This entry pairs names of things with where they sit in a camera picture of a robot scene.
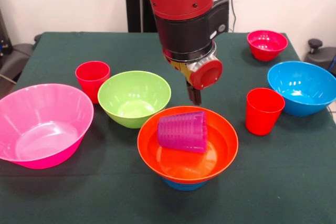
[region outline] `bowl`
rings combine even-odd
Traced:
[[[163,148],[157,140],[157,124],[162,116],[204,111],[207,118],[207,151],[187,152]],[[194,190],[223,172],[238,152],[238,136],[219,114],[194,106],[178,106],[152,116],[140,129],[138,151],[150,169],[178,190]]]
[[[253,56],[261,61],[275,59],[287,46],[287,38],[274,31],[258,30],[247,35]]]
[[[0,100],[0,159],[33,169],[56,166],[79,146],[93,119],[81,90],[40,84]]]
[[[140,128],[171,98],[169,84],[145,71],[128,71],[109,78],[98,91],[98,101],[107,115],[132,129]]]
[[[286,61],[268,71],[268,83],[285,99],[284,111],[295,116],[319,112],[336,99],[336,78],[316,65]]]

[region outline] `dark green tablecloth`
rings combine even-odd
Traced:
[[[336,126],[325,110],[306,118],[283,114],[270,135],[249,134],[246,93],[267,87],[272,65],[298,57],[290,45],[276,60],[259,62],[245,38],[217,38],[224,72],[202,93],[203,106],[239,136],[238,155],[220,176],[189,193],[169,188],[140,159],[138,130],[114,123],[96,105],[91,128],[65,163],[30,170],[0,162],[0,223],[336,223]],[[107,62],[112,74],[157,73],[171,85],[169,106],[190,104],[156,34],[45,33],[17,88],[79,87],[74,71],[88,60]]]

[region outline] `purple cup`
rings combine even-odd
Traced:
[[[162,147],[206,152],[207,127],[204,111],[163,116],[157,126],[157,139]]]

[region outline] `green bowl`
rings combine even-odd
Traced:
[[[128,71],[104,82],[98,91],[98,101],[117,123],[138,129],[167,106],[171,94],[162,77],[145,71]]]

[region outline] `red bowl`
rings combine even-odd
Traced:
[[[259,30],[247,35],[253,56],[261,61],[275,59],[288,46],[287,38],[274,31]]]
[[[205,111],[207,151],[204,154],[162,148],[156,129],[162,116]],[[224,171],[238,152],[238,136],[232,125],[219,114],[194,106],[163,110],[149,118],[140,129],[138,150],[143,161],[160,176],[181,184],[205,182]]]

